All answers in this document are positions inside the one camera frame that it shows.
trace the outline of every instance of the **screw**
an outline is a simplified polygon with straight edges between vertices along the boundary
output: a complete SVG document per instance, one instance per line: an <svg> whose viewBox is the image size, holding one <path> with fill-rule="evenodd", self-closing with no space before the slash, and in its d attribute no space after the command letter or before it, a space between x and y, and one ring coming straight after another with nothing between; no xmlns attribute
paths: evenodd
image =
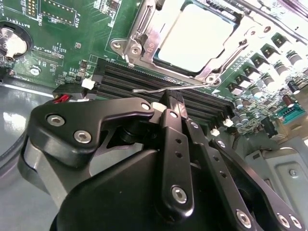
<svg viewBox="0 0 308 231"><path fill-rule="evenodd" d="M151 109L150 106L147 105L146 103L142 103L142 104L141 104L141 107L142 107L143 109L145 109L145 110L150 110L150 109Z"/></svg>
<svg viewBox="0 0 308 231"><path fill-rule="evenodd" d="M248 229L251 228L251 221L249 217L246 215L246 213L238 209L236 210L236 216L242 225L244 225Z"/></svg>
<svg viewBox="0 0 308 231"><path fill-rule="evenodd" d="M297 173L297 171L295 169L291 169L289 171L289 173L290 173L292 178L297 178L298 177L298 173Z"/></svg>
<svg viewBox="0 0 308 231"><path fill-rule="evenodd" d="M92 139L90 133L88 133L87 131L82 131L82 130L76 131L74 133L74 138L79 143L90 143Z"/></svg>
<svg viewBox="0 0 308 231"><path fill-rule="evenodd" d="M174 112L170 112L170 115L171 115L173 118L178 118L178 115L175 114Z"/></svg>
<svg viewBox="0 0 308 231"><path fill-rule="evenodd" d="M47 117L47 122L55 127L60 127L65 124L65 120L59 115L50 115Z"/></svg>
<svg viewBox="0 0 308 231"><path fill-rule="evenodd" d="M222 141L217 141L217 142L218 142L218 144L219 144L221 147L223 147L223 148L226 147L226 145L224 144L224 142L222 142Z"/></svg>
<svg viewBox="0 0 308 231"><path fill-rule="evenodd" d="M184 204L187 202L187 195L183 189L179 187L172 188L172 196L173 198L180 204Z"/></svg>
<svg viewBox="0 0 308 231"><path fill-rule="evenodd" d="M278 213L277 215L278 215L278 219L279 219L280 223L281 223L284 227L289 228L289 227L290 227L290 224L289 224L288 220L287 220L283 215L281 215L281 214L279 214L279 213Z"/></svg>
<svg viewBox="0 0 308 231"><path fill-rule="evenodd" d="M290 215L290 218L291 218L291 220L293 221L293 223L294 223L294 225L295 225L296 227L298 227L299 229L302 228L302 225L299 223L299 221L298 221L295 217L293 217L292 215Z"/></svg>
<svg viewBox="0 0 308 231"><path fill-rule="evenodd" d="M140 50L140 47L138 45L133 45L133 46L131 46L130 52L134 55L137 55L137 54L141 53L141 50Z"/></svg>
<svg viewBox="0 0 308 231"><path fill-rule="evenodd" d="M199 126L198 126L195 122L192 122L192 126L193 126L194 128L199 128Z"/></svg>
<svg viewBox="0 0 308 231"><path fill-rule="evenodd" d="M118 42L113 43L112 46L114 47L115 50L119 50L121 48L121 44Z"/></svg>

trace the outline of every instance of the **capacitor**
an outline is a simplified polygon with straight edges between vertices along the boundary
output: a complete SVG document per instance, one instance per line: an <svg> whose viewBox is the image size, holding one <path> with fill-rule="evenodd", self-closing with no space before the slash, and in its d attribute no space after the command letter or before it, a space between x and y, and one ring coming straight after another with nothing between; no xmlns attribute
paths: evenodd
<svg viewBox="0 0 308 231"><path fill-rule="evenodd" d="M305 60L296 53L288 57L288 59L295 69L301 69L306 66Z"/></svg>
<svg viewBox="0 0 308 231"><path fill-rule="evenodd" d="M242 124L239 120L237 120L237 121L235 122L235 127L236 127L236 128L240 128L242 125L243 125L243 124Z"/></svg>
<svg viewBox="0 0 308 231"><path fill-rule="evenodd" d="M242 124L245 124L245 123L247 123L249 121L248 118L247 118L246 113L240 114L240 121L241 121Z"/></svg>
<svg viewBox="0 0 308 231"><path fill-rule="evenodd" d="M286 79L290 75L290 70L285 65L276 67L276 71L283 79Z"/></svg>
<svg viewBox="0 0 308 231"><path fill-rule="evenodd" d="M285 105L287 105L288 108L291 108L294 106L294 101L290 98L290 96L284 95L282 97L282 100L285 103Z"/></svg>
<svg viewBox="0 0 308 231"><path fill-rule="evenodd" d="M260 99L263 95L258 87L254 87L250 91L256 99Z"/></svg>
<svg viewBox="0 0 308 231"><path fill-rule="evenodd" d="M276 91L277 90L277 84L273 80L272 77L267 76L263 79L264 84L267 86L268 90L270 91Z"/></svg>
<svg viewBox="0 0 308 231"><path fill-rule="evenodd" d="M241 99L236 99L236 100L234 101L234 104L235 104L235 108L236 108L236 109L241 109L241 108L244 107L244 105L243 105Z"/></svg>
<svg viewBox="0 0 308 231"><path fill-rule="evenodd" d="M41 68L37 65L30 66L30 73L34 76L38 76L41 73Z"/></svg>
<svg viewBox="0 0 308 231"><path fill-rule="evenodd" d="M297 84L293 80L288 82L288 87L291 90L291 92L293 93L293 95L296 95L300 92L300 89L298 88Z"/></svg>

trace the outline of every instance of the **red wire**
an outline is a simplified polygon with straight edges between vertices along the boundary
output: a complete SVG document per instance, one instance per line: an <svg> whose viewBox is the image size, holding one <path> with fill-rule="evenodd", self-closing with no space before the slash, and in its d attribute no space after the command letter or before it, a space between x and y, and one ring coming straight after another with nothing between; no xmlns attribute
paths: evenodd
<svg viewBox="0 0 308 231"><path fill-rule="evenodd" d="M63 103L68 101L69 99L70 99L69 95L63 95L59 99L54 100L53 103Z"/></svg>

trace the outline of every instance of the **cpu socket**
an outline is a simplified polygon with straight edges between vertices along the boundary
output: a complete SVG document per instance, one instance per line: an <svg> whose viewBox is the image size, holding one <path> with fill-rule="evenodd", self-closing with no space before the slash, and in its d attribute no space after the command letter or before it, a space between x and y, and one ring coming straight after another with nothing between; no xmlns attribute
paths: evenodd
<svg viewBox="0 0 308 231"><path fill-rule="evenodd" d="M129 37L110 45L132 68L212 84L247 47L245 36L254 25L221 0L144 0Z"/></svg>

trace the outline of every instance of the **metal socket frame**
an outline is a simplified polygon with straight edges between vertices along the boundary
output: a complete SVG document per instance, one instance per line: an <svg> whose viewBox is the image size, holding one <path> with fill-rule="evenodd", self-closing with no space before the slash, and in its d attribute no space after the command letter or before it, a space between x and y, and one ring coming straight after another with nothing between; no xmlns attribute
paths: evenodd
<svg viewBox="0 0 308 231"><path fill-rule="evenodd" d="M242 51L249 45L251 40L262 38L265 36L265 33L267 33L264 32L263 29L260 29L261 26L253 21L252 18L244 16L241 19L240 25L224 42L224 52L218 58L213 58L206 63L201 73L197 76L188 76L158 66L153 62L153 57L159 49L159 46L167 38L167 35L162 36L160 32L164 27L171 29L172 25L174 25L177 20L177 17L170 19L170 14L168 14L168 12L178 11L180 14L184 2L184 0L179 0L176 1L176 5L165 4L162 10L159 11L155 7L154 0L144 0L140 6L128 39L112 40L110 42L111 48L117 54L121 55L131 68L137 65L181 81L191 84L200 84L200 82L205 83L207 80L206 77L214 70L216 72L218 71L219 75L216 75L216 77L219 79L220 75L241 55ZM142 40L144 36L147 37L147 40L142 46L139 41Z"/></svg>

